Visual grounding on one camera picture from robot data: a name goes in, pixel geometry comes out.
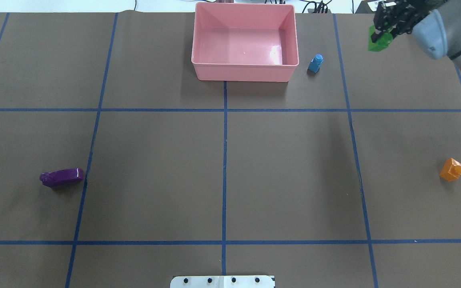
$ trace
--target orange object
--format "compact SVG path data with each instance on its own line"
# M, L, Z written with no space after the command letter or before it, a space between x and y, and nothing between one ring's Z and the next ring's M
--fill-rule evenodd
M441 171L441 177L451 182L458 178L461 175L461 163L456 161L453 158L449 158L444 163L444 167Z

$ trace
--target purple object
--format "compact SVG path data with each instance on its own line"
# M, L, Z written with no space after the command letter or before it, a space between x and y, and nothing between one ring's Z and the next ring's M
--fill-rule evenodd
M81 168L65 169L40 175L42 184L50 188L72 184L83 179L83 170Z

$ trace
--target blue toy block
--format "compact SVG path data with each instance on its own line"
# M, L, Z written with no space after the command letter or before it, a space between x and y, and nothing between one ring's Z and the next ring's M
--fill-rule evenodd
M311 63L309 64L309 70L316 73L320 69L322 63L323 63L323 56L320 54L317 54L313 58Z

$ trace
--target pink container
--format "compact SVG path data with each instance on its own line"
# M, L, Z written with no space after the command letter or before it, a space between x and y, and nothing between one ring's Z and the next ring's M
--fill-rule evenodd
M299 63L295 8L197 3L192 63L200 80L289 81Z

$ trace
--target green block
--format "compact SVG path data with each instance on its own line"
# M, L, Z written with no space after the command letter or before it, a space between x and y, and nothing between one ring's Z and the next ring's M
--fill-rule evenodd
M380 39L378 39L378 41L376 43L373 43L373 41L371 41L371 35L373 35L374 32L375 32L375 26L373 25L373 26L369 27L368 50L369 51L374 51L374 52L379 52L379 51L382 51L385 48L389 47L389 44L393 40L392 34L389 33L389 32L386 32L386 33L384 33L382 35L382 37L380 37Z

